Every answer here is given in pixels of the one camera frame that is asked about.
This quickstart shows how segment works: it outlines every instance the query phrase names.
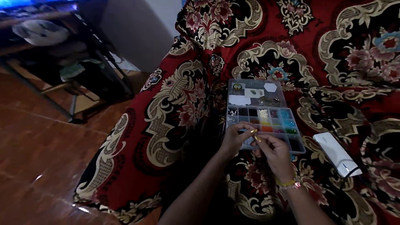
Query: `gold fingernail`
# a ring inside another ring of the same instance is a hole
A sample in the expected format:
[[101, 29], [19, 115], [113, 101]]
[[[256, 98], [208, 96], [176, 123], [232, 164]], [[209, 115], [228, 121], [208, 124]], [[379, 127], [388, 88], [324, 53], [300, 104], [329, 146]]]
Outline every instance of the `gold fingernail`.
[[259, 138], [257, 135], [254, 136], [254, 139], [258, 142], [261, 142], [261, 138]]

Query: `stuffed toy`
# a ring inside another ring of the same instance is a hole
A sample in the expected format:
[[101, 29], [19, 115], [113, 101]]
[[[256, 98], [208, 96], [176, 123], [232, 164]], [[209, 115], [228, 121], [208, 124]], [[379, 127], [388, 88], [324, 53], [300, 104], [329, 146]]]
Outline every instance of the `stuffed toy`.
[[12, 28], [12, 31], [37, 46], [51, 46], [67, 40], [69, 32], [47, 20], [27, 20]]

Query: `couch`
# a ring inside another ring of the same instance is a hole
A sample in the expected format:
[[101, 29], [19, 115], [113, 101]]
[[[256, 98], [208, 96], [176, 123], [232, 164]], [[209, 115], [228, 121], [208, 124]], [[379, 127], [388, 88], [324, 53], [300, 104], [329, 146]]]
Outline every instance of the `couch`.
[[[400, 223], [400, 1], [188, 0], [171, 50], [132, 100], [75, 190], [123, 224], [163, 211], [217, 151], [230, 78], [279, 80], [305, 154], [295, 168], [336, 223]], [[343, 178], [312, 139], [330, 132], [358, 165]], [[240, 151], [214, 221], [293, 220], [268, 168]]]

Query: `wooden floor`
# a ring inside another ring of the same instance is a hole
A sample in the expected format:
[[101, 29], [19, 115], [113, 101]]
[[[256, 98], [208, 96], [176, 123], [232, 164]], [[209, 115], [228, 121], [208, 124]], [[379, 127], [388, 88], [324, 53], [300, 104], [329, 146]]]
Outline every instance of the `wooden floor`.
[[[148, 76], [130, 74], [135, 92]], [[74, 125], [11, 75], [0, 79], [0, 224], [119, 224], [111, 215], [77, 207], [72, 195], [130, 101], [99, 107], [86, 124]], [[65, 91], [49, 95], [69, 107]], [[159, 214], [157, 209], [138, 224], [156, 224]]]

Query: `yellow beaded bracelet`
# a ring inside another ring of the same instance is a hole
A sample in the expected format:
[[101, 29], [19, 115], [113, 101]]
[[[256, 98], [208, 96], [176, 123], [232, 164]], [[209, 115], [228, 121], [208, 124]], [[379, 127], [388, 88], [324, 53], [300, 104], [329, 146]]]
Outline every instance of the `yellow beaded bracelet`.
[[288, 186], [293, 186], [294, 183], [296, 183], [296, 178], [293, 178], [290, 182], [287, 183], [282, 183], [280, 182], [276, 177], [275, 177], [276, 183], [281, 186], [281, 187], [288, 187]]

